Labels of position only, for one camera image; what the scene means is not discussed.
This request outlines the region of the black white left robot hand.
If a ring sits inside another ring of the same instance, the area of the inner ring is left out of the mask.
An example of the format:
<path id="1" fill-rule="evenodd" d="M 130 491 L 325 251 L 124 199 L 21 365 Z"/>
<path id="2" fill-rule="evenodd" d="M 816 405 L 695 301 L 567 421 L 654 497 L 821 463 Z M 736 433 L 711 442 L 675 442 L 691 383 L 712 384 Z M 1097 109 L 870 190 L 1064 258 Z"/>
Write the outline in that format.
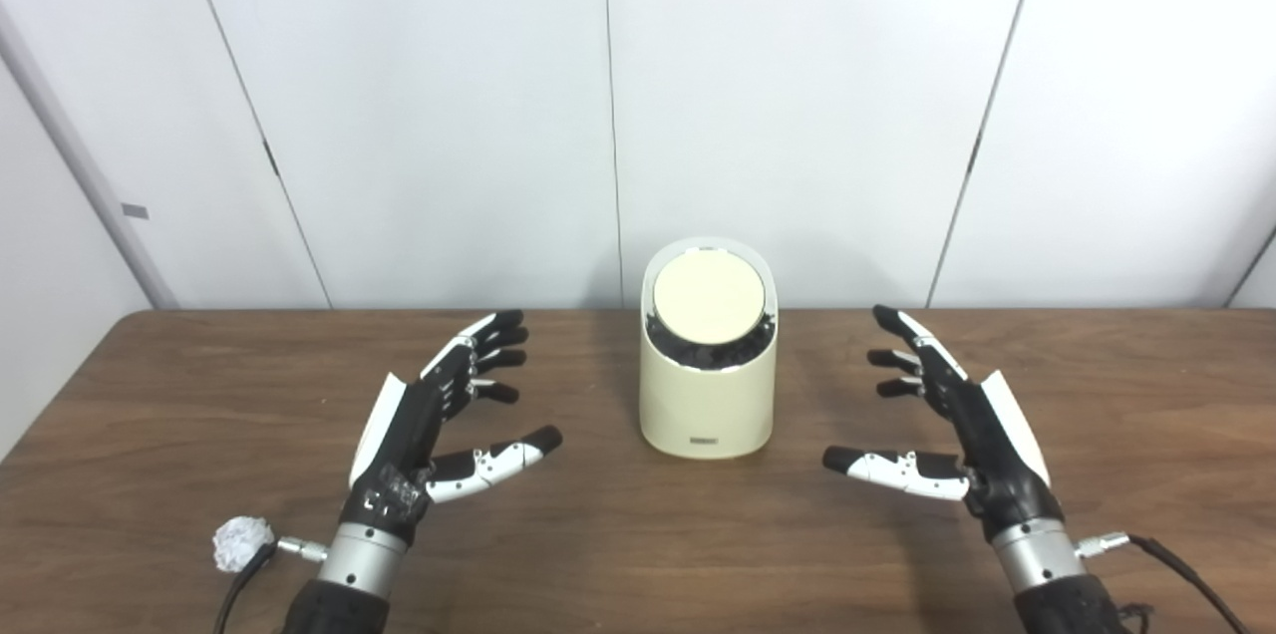
<path id="1" fill-rule="evenodd" d="M 387 376 L 360 436 L 339 524 L 389 534 L 412 546 L 427 508 L 473 496 L 537 466 L 561 445 L 555 426 L 487 449 L 439 454 L 444 425 L 470 404 L 514 404 L 519 392 L 487 372 L 524 365 L 524 313 L 504 310 L 452 335 L 419 378 Z"/>

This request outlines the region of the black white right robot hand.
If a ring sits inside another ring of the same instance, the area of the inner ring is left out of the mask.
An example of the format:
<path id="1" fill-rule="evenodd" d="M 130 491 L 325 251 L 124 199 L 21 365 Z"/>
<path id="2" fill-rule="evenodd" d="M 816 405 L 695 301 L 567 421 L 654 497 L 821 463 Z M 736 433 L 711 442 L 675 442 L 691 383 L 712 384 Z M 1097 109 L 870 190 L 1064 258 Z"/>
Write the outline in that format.
<path id="1" fill-rule="evenodd" d="M 872 366 L 900 371 L 898 378 L 878 384 L 878 395 L 925 402 L 953 427 L 961 452 L 866 452 L 829 445 L 823 453 L 826 469 L 910 496 L 965 503 L 986 540 L 1031 520 L 1063 523 L 1065 512 L 1051 490 L 1040 444 L 1003 372 L 976 381 L 909 313 L 877 304 L 873 316 L 880 330 L 906 344 L 903 351 L 866 352 Z"/>

